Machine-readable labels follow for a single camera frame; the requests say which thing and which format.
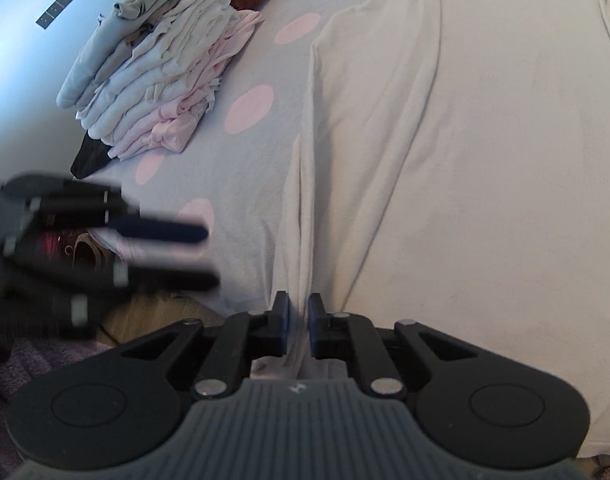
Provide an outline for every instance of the circular cap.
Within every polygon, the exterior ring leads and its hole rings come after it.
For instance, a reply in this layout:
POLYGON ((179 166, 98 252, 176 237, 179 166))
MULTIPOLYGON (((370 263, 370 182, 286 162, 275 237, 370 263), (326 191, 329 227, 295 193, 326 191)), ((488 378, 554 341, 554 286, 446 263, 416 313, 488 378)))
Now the circular cap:
POLYGON ((371 381, 370 388, 379 395, 395 395, 403 389, 403 383, 392 377, 381 377, 371 381))
POLYGON ((111 422, 125 410, 125 394, 107 384, 79 384, 63 390, 53 400, 56 418, 75 428, 92 428, 111 422))
POLYGON ((220 379, 203 379, 194 384, 194 390, 201 397, 214 397, 223 394, 227 385, 220 379))
POLYGON ((499 428, 522 428, 536 422, 545 410, 540 396, 516 384, 484 386, 469 399, 473 412, 499 428))

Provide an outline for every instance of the bed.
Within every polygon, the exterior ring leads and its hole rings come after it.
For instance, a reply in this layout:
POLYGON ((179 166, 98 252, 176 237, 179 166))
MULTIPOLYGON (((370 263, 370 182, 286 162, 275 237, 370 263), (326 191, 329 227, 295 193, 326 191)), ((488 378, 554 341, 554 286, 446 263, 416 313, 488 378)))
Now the bed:
POLYGON ((99 233, 101 240, 126 260, 216 267, 219 292, 199 299, 223 316, 264 310, 310 46, 333 14, 364 1, 264 0, 264 22, 228 67, 215 108, 184 152, 153 150, 93 177, 119 182, 143 212, 206 223, 207 246, 187 250, 99 233))

